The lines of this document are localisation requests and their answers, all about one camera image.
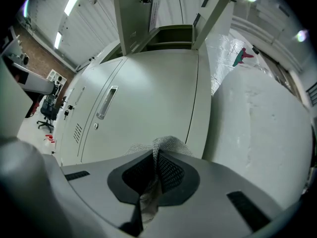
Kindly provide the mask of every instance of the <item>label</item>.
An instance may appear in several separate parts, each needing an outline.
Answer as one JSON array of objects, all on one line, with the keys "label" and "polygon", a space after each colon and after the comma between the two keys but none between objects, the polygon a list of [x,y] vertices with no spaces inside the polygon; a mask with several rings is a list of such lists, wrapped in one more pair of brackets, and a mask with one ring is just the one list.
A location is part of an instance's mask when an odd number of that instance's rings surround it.
[{"label": "label", "polygon": [[157,17],[158,17],[158,9],[159,9],[160,0],[153,0],[152,3],[152,10],[151,10],[151,17],[150,17],[150,27],[149,32],[151,32],[157,23]]}]

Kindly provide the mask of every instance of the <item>vent slot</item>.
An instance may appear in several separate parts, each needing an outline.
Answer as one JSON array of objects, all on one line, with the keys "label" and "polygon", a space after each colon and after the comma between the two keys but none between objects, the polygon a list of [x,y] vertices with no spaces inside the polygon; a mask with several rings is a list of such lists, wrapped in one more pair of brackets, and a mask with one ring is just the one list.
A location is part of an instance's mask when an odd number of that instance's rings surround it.
[{"label": "vent slot", "polygon": [[76,125],[76,128],[74,130],[74,139],[76,141],[76,143],[78,144],[80,141],[80,137],[81,137],[81,132],[82,132],[82,128],[79,124]]},{"label": "vent slot", "polygon": [[88,173],[87,171],[80,171],[80,172],[65,175],[65,178],[66,180],[70,181],[70,180],[75,180],[75,179],[85,177],[88,175],[90,175],[90,173]]},{"label": "vent slot", "polygon": [[261,210],[241,191],[231,192],[227,194],[227,197],[253,232],[270,222]]}]

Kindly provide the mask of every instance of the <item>red object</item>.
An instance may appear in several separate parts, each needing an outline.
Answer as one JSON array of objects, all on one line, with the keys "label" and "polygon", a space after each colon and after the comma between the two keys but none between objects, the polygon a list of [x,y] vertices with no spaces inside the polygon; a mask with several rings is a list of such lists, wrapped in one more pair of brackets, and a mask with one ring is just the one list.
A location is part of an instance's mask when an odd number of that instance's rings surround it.
[{"label": "red object", "polygon": [[242,59],[243,58],[253,58],[254,57],[253,55],[250,55],[250,54],[246,53],[246,48],[243,48],[242,51],[243,51],[243,54],[241,56]]},{"label": "red object", "polygon": [[53,141],[53,136],[52,135],[45,135],[46,139],[48,139],[49,141]]},{"label": "red object", "polygon": [[40,105],[39,102],[36,102],[36,103],[35,103],[35,105],[33,106],[33,110],[32,110],[32,112],[31,112],[32,115],[35,114],[36,109],[38,108],[39,105]]},{"label": "red object", "polygon": [[20,75],[19,75],[19,74],[16,74],[16,75],[14,76],[14,79],[15,79],[16,82],[19,82],[19,80],[20,80]]}]

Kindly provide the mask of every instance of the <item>lock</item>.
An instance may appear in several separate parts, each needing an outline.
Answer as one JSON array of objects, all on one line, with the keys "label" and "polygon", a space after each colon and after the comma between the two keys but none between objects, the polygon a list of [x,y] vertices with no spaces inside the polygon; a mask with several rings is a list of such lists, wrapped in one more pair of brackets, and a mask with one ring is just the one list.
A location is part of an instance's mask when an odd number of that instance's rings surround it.
[{"label": "lock", "polygon": [[68,116],[68,114],[69,114],[69,111],[66,110],[66,111],[64,112],[64,115],[65,115],[64,120],[66,120],[66,117]]}]

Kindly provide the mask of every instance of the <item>black slot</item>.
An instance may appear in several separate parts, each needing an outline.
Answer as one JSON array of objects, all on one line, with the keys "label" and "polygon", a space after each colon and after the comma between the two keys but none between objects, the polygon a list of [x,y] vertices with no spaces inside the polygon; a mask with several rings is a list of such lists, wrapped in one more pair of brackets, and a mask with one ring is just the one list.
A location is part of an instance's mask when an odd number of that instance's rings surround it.
[{"label": "black slot", "polygon": [[264,213],[241,191],[231,192],[227,194],[227,197],[253,232],[270,222]]},{"label": "black slot", "polygon": [[76,172],[76,173],[72,173],[72,174],[68,174],[65,175],[66,180],[75,180],[81,177],[85,177],[90,175],[90,173],[88,173],[87,171],[80,171],[80,172]]}]

